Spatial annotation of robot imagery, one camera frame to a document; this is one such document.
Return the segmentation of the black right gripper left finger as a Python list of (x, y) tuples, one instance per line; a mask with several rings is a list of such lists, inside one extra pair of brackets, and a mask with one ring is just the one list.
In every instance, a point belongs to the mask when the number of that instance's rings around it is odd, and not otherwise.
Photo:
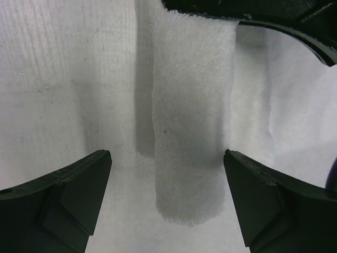
[(85, 252), (112, 166), (107, 150), (1, 190), (1, 252)]

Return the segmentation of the white terry towel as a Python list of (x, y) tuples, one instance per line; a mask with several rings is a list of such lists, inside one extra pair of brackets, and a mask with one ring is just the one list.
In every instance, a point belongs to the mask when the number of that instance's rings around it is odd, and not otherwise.
[(233, 208), (225, 150), (322, 186), (336, 158), (336, 67), (264, 28), (136, 1), (137, 149), (156, 209), (193, 227)]

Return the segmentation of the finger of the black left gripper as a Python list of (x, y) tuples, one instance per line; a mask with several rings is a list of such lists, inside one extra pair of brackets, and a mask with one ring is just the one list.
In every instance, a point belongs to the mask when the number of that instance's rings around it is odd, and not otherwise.
[(169, 11), (269, 28), (307, 46), (326, 66), (336, 65), (336, 1), (163, 1)]

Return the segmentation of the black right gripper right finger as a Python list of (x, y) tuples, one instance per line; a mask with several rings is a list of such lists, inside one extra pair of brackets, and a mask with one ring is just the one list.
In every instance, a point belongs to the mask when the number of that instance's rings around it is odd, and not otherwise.
[(224, 166), (250, 252), (336, 252), (336, 165), (314, 186), (226, 150)]

